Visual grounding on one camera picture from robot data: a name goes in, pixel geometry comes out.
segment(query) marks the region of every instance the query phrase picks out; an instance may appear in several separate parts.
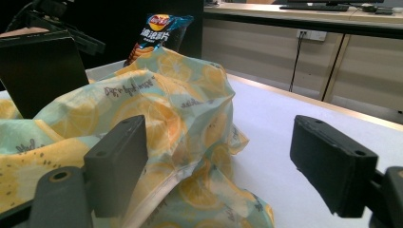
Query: yellow lemon print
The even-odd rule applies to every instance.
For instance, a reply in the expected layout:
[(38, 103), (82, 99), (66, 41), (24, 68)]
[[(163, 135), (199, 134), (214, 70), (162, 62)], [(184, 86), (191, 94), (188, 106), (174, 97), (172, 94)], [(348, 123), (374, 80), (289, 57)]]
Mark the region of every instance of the yellow lemon print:
[(219, 113), (211, 118), (202, 132), (202, 141), (205, 147), (209, 147), (217, 140), (221, 139), (227, 125), (227, 115)]
[(156, 162), (148, 164), (144, 169), (144, 174), (137, 181), (132, 200), (127, 212), (134, 210), (146, 196), (150, 195), (167, 177), (169, 177), (175, 167), (169, 163)]
[(224, 143), (218, 144), (213, 148), (211, 162), (214, 163), (227, 179), (232, 179), (233, 169), (231, 155), (228, 152), (227, 145)]
[(252, 228), (253, 226), (251, 225), (251, 223), (249, 223), (249, 221), (246, 218), (243, 218), (240, 221), (240, 227), (241, 228)]
[(203, 77), (196, 82), (197, 85), (208, 90), (212, 96), (227, 96), (227, 79), (222, 68), (206, 65), (202, 68)]
[(233, 123), (228, 135), (229, 153), (238, 154), (249, 143), (249, 139)]
[(65, 138), (86, 136), (94, 131), (98, 119), (99, 113), (95, 102), (92, 99), (86, 99), (79, 104), (74, 104), (60, 121), (50, 127)]
[(106, 96), (105, 84), (97, 83), (86, 91), (87, 97), (97, 105), (98, 115), (103, 115), (113, 106), (115, 97)]
[(228, 184), (228, 186), (230, 187), (230, 189), (232, 191), (231, 195), (229, 195), (229, 196), (232, 196), (234, 198), (241, 197), (241, 198), (249, 200), (249, 201), (255, 201), (256, 200), (252, 193), (250, 193), (250, 192), (248, 192), (246, 190), (239, 189), (237, 187), (237, 185), (235, 185), (232, 181), (227, 182), (227, 184)]
[(0, 156), (0, 213), (32, 200), (37, 181), (61, 166), (83, 165), (88, 147), (68, 139), (28, 152)]
[(0, 99), (0, 119), (14, 119), (18, 113), (12, 100)]
[(179, 184), (179, 192), (184, 201), (190, 205), (209, 210), (222, 207), (220, 200), (208, 189), (208, 172), (210, 162), (204, 162), (203, 167), (196, 170), (192, 176)]
[(35, 124), (44, 131), (45, 134), (48, 135), (54, 142), (59, 142), (64, 138), (57, 134), (51, 127), (49, 127), (44, 121), (42, 120), (35, 120)]
[(173, 78), (167, 78), (160, 74), (154, 75), (159, 87), (163, 89), (166, 94), (170, 95), (183, 95), (191, 96), (192, 98), (198, 100), (199, 102), (204, 102), (204, 98), (201, 93), (197, 92), (193, 86), (182, 80), (177, 80)]
[(212, 220), (212, 219), (206, 219), (206, 220), (200, 221), (195, 226), (195, 228), (221, 228), (221, 227), (223, 228), (223, 227), (225, 227), (225, 225), (219, 221)]
[(273, 209), (269, 204), (266, 204), (266, 206), (264, 207), (264, 210), (266, 211), (267, 215), (269, 215), (270, 220), (272, 221), (272, 224), (275, 223), (274, 217), (275, 214), (273, 213)]
[(160, 74), (170, 78), (188, 81), (192, 75), (192, 69), (184, 64), (182, 59), (183, 56), (178, 54), (174, 55), (172, 53), (161, 56), (158, 59)]
[(186, 141), (179, 141), (172, 154), (172, 162), (176, 167), (183, 167), (194, 160), (194, 155), (186, 146)]
[(129, 117), (144, 115), (149, 153), (162, 153), (181, 136), (182, 119), (165, 97), (142, 94), (125, 101), (112, 119), (112, 126)]
[(181, 228), (181, 226), (175, 222), (165, 221), (158, 225), (153, 226), (154, 228)]

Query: power outlet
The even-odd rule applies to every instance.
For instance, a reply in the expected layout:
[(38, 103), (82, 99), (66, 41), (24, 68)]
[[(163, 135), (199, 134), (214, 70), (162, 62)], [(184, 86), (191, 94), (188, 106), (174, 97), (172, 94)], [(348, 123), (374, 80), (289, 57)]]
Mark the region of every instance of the power outlet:
[(302, 36), (302, 39), (316, 40), (316, 41), (325, 41), (326, 34), (327, 34), (326, 31), (298, 29), (297, 30), (297, 38), (300, 37), (301, 33), (304, 33), (303, 36)]
[(309, 39), (309, 37), (311, 37), (311, 31), (306, 30), (306, 29), (298, 29), (297, 30), (297, 38), (299, 38), (301, 36), (302, 36), (302, 39)]

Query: black monitor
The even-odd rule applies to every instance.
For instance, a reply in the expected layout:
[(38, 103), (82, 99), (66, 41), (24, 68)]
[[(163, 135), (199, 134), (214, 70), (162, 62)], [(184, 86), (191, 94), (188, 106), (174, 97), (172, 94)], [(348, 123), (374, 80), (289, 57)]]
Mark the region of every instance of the black monitor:
[(329, 6), (353, 3), (383, 3), (384, 0), (288, 0), (289, 3), (326, 3)]

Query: patterned cloth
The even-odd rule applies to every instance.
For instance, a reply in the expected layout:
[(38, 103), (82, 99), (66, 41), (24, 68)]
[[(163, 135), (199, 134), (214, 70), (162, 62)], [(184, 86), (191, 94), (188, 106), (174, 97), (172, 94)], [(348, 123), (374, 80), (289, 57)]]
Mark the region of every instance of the patterned cloth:
[(148, 162), (119, 227), (273, 227), (270, 206), (232, 182), (248, 139), (232, 123), (235, 92), (217, 64), (164, 47), (22, 120), (0, 100), (0, 212), (83, 156), (118, 122), (145, 116)]

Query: gripper screw hole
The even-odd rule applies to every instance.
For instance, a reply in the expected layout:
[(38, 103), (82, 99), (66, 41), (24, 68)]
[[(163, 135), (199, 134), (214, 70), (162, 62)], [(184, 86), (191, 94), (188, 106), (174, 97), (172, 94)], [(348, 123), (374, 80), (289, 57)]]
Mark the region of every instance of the gripper screw hole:
[(53, 175), (53, 178), (54, 178), (55, 180), (60, 180), (60, 179), (65, 178), (66, 176), (67, 176), (67, 173), (66, 173), (66, 172), (62, 172), (62, 173), (58, 173), (58, 174)]
[(68, 177), (71, 176), (71, 173), (68, 171), (62, 171), (59, 172), (57, 174), (52, 175), (49, 180), (51, 182), (60, 182), (60, 181), (64, 181), (65, 179), (68, 179)]
[(365, 152), (362, 152), (362, 151), (359, 151), (359, 150), (356, 150), (356, 152), (355, 152), (357, 155), (359, 155), (359, 156), (365, 156), (366, 154), (365, 154)]

